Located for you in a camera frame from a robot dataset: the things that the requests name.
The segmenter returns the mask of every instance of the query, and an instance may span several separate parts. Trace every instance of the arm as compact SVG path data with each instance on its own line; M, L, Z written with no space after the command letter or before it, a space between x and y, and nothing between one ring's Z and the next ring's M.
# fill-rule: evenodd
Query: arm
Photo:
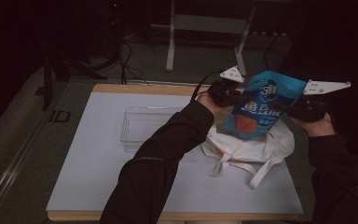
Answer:
M156 223L170 194L178 162L206 139L222 108L201 95L158 129L122 168L100 223Z
M295 120L309 136L316 204L312 223L358 223L358 157L334 131L330 116L314 123Z

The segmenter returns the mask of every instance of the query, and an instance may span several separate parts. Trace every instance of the clear plastic container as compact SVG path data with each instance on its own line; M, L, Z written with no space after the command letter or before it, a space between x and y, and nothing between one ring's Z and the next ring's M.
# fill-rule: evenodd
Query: clear plastic container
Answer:
M120 136L124 149L138 150L145 140L180 110L182 108L127 107Z

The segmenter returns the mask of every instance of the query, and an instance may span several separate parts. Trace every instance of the dark background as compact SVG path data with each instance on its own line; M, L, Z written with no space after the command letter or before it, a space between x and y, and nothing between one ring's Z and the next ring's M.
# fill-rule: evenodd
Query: dark background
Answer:
M351 82L350 89L328 94L326 101L338 130L349 136L348 150L358 154L358 1L261 2L252 31L286 33L294 41L280 72L304 80ZM222 9L213 2L209 7L190 6L185 1L177 10L246 17L247 10L230 7ZM42 66L41 39L86 61L88 54L117 50L116 45L102 46L101 36L118 17L149 38L150 23L169 24L170 1L0 1L0 116L24 81ZM108 38L117 35L112 32Z

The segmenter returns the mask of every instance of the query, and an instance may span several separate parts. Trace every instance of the blue plastic packaging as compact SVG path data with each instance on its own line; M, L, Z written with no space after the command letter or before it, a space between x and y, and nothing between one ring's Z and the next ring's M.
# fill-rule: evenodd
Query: blue plastic packaging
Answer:
M253 138L269 131L282 111L269 109L269 103L293 105L303 93L306 82L266 71L251 78L242 95L254 97L246 105L234 106L226 128L242 138Z

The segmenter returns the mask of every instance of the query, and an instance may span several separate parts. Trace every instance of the person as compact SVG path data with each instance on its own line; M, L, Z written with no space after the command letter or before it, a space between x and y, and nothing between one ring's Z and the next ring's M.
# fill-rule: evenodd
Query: person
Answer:
M205 141L214 115L224 109L202 93L174 114L123 166L100 223L157 223L179 161ZM358 157L345 150L345 139L335 133L328 115L314 123L295 122L310 138L310 164L317 169L312 223L358 224Z

